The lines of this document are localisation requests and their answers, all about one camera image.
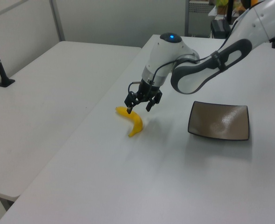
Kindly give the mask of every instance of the white robotic arm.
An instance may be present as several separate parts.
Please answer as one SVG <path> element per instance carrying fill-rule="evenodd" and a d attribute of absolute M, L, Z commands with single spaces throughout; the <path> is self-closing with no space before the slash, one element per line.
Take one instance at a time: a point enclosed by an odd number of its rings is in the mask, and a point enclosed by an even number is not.
<path fill-rule="evenodd" d="M 160 36 L 142 73 L 137 93 L 128 88 L 125 104 L 132 108 L 147 102 L 147 111 L 160 102 L 159 88 L 172 71 L 171 85 L 183 94 L 197 92 L 207 81 L 245 58 L 251 50 L 275 37 L 275 0 L 267 0 L 248 9 L 233 25 L 223 46 L 210 56 L 199 59 L 181 37 Z"/>

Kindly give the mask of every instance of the square plate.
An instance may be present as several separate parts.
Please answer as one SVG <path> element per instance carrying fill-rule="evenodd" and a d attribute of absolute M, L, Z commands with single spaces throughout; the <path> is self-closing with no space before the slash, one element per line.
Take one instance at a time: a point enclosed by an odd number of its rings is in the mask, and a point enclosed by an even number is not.
<path fill-rule="evenodd" d="M 194 101 L 189 116 L 188 132 L 213 139 L 248 140 L 248 107 Z"/>

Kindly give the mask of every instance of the white wall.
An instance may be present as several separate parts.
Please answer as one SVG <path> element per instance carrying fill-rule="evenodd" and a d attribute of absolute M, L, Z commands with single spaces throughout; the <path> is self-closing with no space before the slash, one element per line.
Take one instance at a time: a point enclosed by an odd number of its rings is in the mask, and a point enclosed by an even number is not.
<path fill-rule="evenodd" d="M 0 59 L 9 77 L 58 42 L 49 0 L 28 0 L 0 15 Z"/>
<path fill-rule="evenodd" d="M 185 0 L 53 0 L 65 40 L 143 47 L 152 34 L 184 35 Z"/>

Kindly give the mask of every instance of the white desk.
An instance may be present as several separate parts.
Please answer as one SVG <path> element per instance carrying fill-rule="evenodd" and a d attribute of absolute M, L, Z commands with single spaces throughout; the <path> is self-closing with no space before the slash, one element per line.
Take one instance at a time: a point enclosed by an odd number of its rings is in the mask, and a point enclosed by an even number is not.
<path fill-rule="evenodd" d="M 144 130 L 114 108 L 141 78 L 153 36 L 0 224 L 275 223 L 275 49 L 263 44 L 199 92 L 175 92 L 135 108 Z M 201 57 L 222 40 L 184 38 Z M 249 141 L 187 132 L 194 100 L 248 105 Z"/>
<path fill-rule="evenodd" d="M 60 42 L 0 87 L 0 197 L 16 200 L 139 51 Z"/>

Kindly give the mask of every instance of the banana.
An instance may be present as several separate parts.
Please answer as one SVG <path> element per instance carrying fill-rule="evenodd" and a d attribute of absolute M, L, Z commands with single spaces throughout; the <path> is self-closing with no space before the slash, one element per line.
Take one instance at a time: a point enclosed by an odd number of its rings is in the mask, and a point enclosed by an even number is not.
<path fill-rule="evenodd" d="M 123 107 L 123 106 L 118 106 L 115 108 L 116 112 L 126 118 L 129 118 L 130 120 L 132 120 L 134 122 L 134 126 L 132 131 L 130 132 L 130 134 L 128 135 L 129 137 L 132 137 L 133 135 L 135 135 L 138 132 L 142 131 L 142 119 L 141 117 L 135 113 L 134 111 L 131 112 L 131 114 L 127 113 L 127 108 Z"/>

